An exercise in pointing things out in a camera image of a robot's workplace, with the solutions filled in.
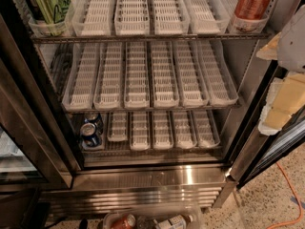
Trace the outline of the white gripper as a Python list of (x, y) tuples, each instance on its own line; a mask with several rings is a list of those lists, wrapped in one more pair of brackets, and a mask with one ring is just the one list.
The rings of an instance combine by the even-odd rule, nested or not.
[(305, 105), (305, 5), (302, 5), (256, 56), (263, 60), (277, 60), (278, 64), (297, 73), (288, 73), (271, 83), (258, 124), (263, 135), (275, 135), (292, 116)]

